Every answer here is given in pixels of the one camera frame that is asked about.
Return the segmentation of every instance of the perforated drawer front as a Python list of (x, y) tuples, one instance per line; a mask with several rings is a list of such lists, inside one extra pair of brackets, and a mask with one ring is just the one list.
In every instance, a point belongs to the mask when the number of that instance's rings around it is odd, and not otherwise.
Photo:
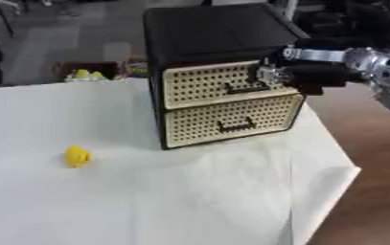
[(185, 108), (166, 115), (167, 145), (177, 147), (288, 129), (300, 94)]
[[(168, 109), (175, 109), (258, 99), (271, 93), (279, 95), (295, 92), (293, 88), (272, 81), (266, 84), (268, 90), (263, 90), (258, 82), (248, 83), (247, 69), (257, 62), (245, 61), (168, 69), (163, 74), (165, 106)], [(229, 88), (236, 93), (229, 93)], [(244, 90), (254, 90), (254, 92), (245, 93)]]

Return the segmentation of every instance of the yellow ball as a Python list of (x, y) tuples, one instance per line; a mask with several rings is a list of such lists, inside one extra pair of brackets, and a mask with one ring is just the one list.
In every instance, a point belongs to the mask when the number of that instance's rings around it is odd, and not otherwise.
[(90, 152), (78, 145), (69, 146), (65, 152), (65, 161), (68, 167), (83, 167), (91, 160)]

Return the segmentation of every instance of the hole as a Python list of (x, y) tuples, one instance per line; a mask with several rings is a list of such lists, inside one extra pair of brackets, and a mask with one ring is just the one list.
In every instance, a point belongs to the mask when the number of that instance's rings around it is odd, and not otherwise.
[(390, 66), (390, 59), (388, 59), (386, 62), (385, 62), (386, 65)]
[(382, 73), (383, 78), (390, 78), (390, 73), (389, 72), (383, 72)]

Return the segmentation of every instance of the gray carpet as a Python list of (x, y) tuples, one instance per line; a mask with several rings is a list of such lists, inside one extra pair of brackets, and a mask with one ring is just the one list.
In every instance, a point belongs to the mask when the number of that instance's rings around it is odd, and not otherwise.
[(52, 82), (57, 62), (122, 61), (144, 54), (143, 1), (72, 4), (76, 17), (58, 14), (62, 5), (30, 6), (30, 12), (19, 16), (4, 7), (15, 31), (10, 38), (0, 19), (4, 83)]

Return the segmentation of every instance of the yellow object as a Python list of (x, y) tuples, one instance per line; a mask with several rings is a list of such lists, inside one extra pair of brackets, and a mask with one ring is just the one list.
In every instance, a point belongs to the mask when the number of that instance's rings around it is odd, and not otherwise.
[(103, 76), (102, 73), (100, 72), (94, 72), (90, 75), (91, 78), (95, 78), (95, 79), (100, 79), (100, 80), (105, 80), (106, 78)]
[(90, 77), (89, 71), (84, 70), (84, 69), (79, 69), (74, 74), (74, 78), (89, 78), (89, 77)]
[(78, 145), (69, 146), (65, 152), (68, 167), (84, 167), (91, 160), (90, 152)]

